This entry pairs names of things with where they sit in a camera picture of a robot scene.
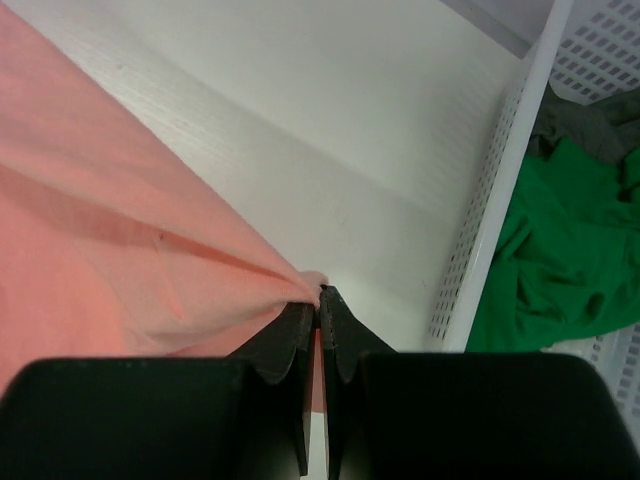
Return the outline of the pink t shirt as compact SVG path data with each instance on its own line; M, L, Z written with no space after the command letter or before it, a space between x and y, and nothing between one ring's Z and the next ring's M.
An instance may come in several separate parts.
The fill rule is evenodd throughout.
M225 356L323 282L2 8L3 384L48 358Z

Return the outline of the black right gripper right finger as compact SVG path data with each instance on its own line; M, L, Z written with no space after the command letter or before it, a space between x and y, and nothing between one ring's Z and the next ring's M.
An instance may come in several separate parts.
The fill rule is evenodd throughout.
M639 453L586 361L400 353L323 288L332 479L635 479Z

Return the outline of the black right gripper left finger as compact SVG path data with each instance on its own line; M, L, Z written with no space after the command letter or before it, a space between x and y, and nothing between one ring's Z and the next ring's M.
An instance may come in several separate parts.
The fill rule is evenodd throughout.
M227 357L51 358L1 399L5 479L299 479L313 327L290 304Z

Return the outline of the white laundry basket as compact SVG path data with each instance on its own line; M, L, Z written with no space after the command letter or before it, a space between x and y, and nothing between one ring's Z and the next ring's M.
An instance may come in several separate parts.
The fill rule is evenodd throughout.
M429 351L463 352L545 92L589 105L639 90L639 5L557 1L509 86L427 323ZM540 349L592 364L632 431L639 428L639 320Z

